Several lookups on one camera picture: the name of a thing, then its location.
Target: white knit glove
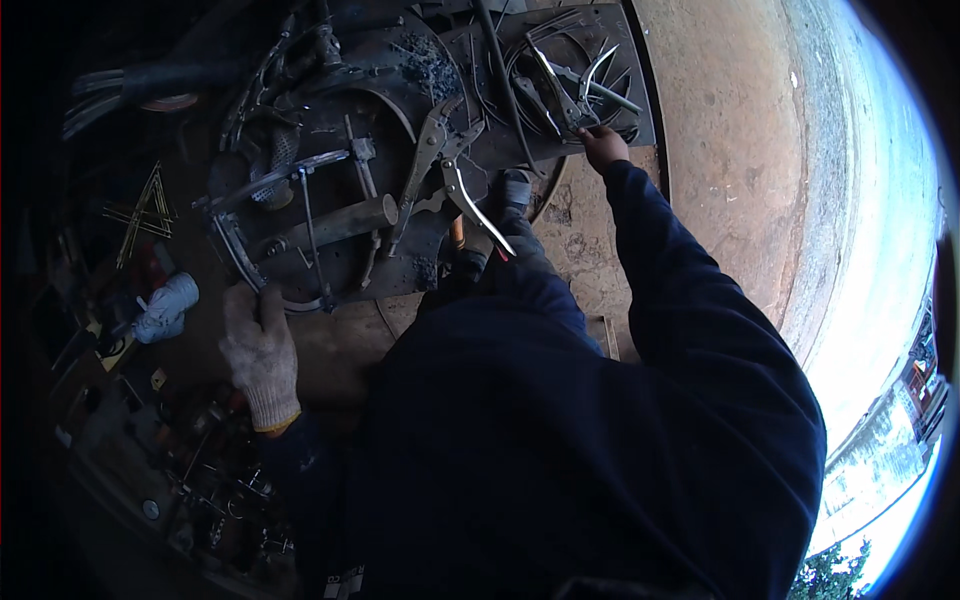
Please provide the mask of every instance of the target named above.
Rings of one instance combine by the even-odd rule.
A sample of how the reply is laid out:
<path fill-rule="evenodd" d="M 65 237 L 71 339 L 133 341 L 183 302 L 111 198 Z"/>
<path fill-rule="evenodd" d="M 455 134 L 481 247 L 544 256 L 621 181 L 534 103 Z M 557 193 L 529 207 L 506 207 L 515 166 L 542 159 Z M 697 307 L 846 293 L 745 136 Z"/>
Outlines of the white knit glove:
<path fill-rule="evenodd" d="M 233 385 L 250 402 L 253 429 L 277 431 L 300 415 L 297 400 L 297 349 L 283 314 L 278 285 L 257 295 L 244 282 L 224 293 L 227 337 L 220 351 L 233 371 Z"/>

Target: pliers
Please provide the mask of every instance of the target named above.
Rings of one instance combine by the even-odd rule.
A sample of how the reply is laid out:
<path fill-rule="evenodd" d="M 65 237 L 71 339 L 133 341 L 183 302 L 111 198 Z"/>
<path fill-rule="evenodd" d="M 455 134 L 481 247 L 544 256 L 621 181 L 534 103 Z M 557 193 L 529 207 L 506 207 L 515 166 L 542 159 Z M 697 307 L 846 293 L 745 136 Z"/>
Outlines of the pliers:
<path fill-rule="evenodd" d="M 593 82 L 593 75 L 596 74 L 597 68 L 603 64 L 603 62 L 611 57 L 616 49 L 620 47 L 620 44 L 615 44 L 611 48 L 601 52 L 593 62 L 590 63 L 590 66 L 584 71 L 584 74 L 580 76 L 579 81 L 577 82 L 577 98 L 574 100 L 570 97 L 563 85 L 560 83 L 560 80 L 557 78 L 557 74 L 554 72 L 553 67 L 550 65 L 550 61 L 547 60 L 543 52 L 534 45 L 534 40 L 530 37 L 529 34 L 526 36 L 527 45 L 530 46 L 530 54 L 533 55 L 534 60 L 540 66 L 540 70 L 543 72 L 543 77 L 546 78 L 547 82 L 550 84 L 550 89 L 553 92 L 554 97 L 557 99 L 557 103 L 560 105 L 561 113 L 563 114 L 564 124 L 570 132 L 576 132 L 577 128 L 587 126 L 594 126 L 600 124 L 600 118 L 597 117 L 596 112 L 593 111 L 593 108 L 590 106 L 590 102 L 587 99 L 587 92 L 590 90 L 590 84 Z M 585 124 L 585 119 L 590 119 L 592 123 Z"/>
<path fill-rule="evenodd" d="M 490 236 L 493 243 L 504 255 L 516 256 L 516 252 L 507 238 L 500 233 L 486 215 L 480 212 L 480 209 L 467 194 L 467 190 L 464 189 L 463 176 L 457 167 L 457 157 L 480 136 L 480 133 L 484 130 L 484 122 L 479 121 L 463 133 L 450 133 L 446 128 L 446 122 L 449 120 L 450 114 L 463 102 L 463 94 L 451 96 L 430 110 L 423 121 L 420 138 L 417 141 L 414 164 L 410 169 L 410 175 L 407 176 L 407 182 L 403 186 L 399 215 L 390 235 L 388 256 L 396 255 L 396 245 L 400 243 L 400 238 L 407 228 L 410 215 L 414 213 L 414 204 L 420 199 L 418 192 L 423 184 L 423 179 L 436 161 L 440 162 L 444 174 L 444 187 L 437 193 L 443 192 L 447 198 L 456 204 L 468 219 Z"/>

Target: thin metal rod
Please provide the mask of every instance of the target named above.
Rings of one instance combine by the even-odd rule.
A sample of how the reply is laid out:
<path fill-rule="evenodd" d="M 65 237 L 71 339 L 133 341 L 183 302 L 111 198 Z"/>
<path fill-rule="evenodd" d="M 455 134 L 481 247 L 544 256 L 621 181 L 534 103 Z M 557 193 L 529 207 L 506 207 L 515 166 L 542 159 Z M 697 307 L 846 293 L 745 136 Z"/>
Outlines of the thin metal rod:
<path fill-rule="evenodd" d="M 320 270 L 320 252 L 317 250 L 317 237 L 313 231 L 313 211 L 310 209 L 310 193 L 306 189 L 306 169 L 300 168 L 300 185 L 303 186 L 303 206 L 306 210 L 306 235 L 310 240 L 310 248 L 313 249 L 313 268 L 317 273 L 317 283 L 320 284 L 320 293 L 324 297 L 324 310 L 330 312 L 333 305 L 330 302 L 330 295 L 326 289 L 324 274 Z"/>

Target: cable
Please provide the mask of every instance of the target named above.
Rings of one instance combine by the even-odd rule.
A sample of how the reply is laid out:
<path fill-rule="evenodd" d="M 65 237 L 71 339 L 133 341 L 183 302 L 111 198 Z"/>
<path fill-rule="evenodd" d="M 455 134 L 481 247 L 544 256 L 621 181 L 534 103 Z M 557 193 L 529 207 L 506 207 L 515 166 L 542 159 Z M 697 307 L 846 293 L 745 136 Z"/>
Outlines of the cable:
<path fill-rule="evenodd" d="M 500 84 L 500 92 L 503 94 L 504 99 L 508 101 L 510 120 L 513 122 L 516 141 L 520 143 L 520 150 L 523 151 L 523 155 L 530 169 L 538 178 L 546 179 L 546 174 L 542 173 L 534 164 L 535 161 L 533 155 L 530 154 L 530 147 L 527 146 L 527 137 L 523 133 L 523 125 L 520 123 L 520 113 L 517 112 L 516 109 L 514 88 L 510 85 L 510 79 L 507 77 L 507 67 L 503 64 L 503 54 L 500 52 L 500 43 L 497 41 L 496 31 L 493 30 L 493 20 L 490 18 L 490 11 L 487 10 L 481 0 L 473 0 L 473 11 L 480 18 L 480 27 L 483 29 L 484 38 L 486 39 L 490 54 L 493 57 L 493 67 L 495 68 L 492 69 L 492 72 L 494 78 L 497 79 Z"/>

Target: metal pipe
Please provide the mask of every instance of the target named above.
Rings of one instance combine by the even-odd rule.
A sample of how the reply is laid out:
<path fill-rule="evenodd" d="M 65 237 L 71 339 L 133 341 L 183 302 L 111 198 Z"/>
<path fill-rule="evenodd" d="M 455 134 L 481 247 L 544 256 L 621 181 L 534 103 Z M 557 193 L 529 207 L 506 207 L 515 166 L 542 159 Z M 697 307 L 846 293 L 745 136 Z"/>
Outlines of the metal pipe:
<path fill-rule="evenodd" d="M 390 194 L 377 196 L 362 203 L 351 204 L 317 217 L 313 220 L 313 240 L 306 223 L 290 228 L 280 235 L 288 248 L 305 251 L 346 240 L 354 235 L 370 233 L 396 225 L 398 211 L 396 201 Z"/>

